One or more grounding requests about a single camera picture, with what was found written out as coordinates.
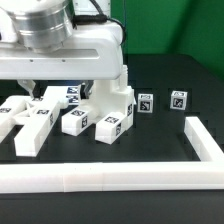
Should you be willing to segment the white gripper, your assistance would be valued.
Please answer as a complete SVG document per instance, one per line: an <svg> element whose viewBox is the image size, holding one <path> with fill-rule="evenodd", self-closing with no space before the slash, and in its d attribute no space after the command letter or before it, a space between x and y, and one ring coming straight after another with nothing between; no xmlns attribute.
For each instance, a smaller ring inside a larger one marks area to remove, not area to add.
<svg viewBox="0 0 224 224"><path fill-rule="evenodd" d="M1 44L0 79L18 80L31 98L41 97L40 84L33 80L83 80L80 99L88 99L93 80L113 80L121 75L122 37L122 28L107 22L79 25L63 46L51 53Z"/></svg>

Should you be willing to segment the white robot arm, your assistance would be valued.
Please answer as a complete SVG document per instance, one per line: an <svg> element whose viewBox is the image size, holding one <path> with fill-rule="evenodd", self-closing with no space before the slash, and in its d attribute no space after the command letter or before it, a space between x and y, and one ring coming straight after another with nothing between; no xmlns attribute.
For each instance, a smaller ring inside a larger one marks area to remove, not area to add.
<svg viewBox="0 0 224 224"><path fill-rule="evenodd" d="M95 80L121 75L125 39L111 0L0 0L0 80L39 95L38 80Z"/></svg>

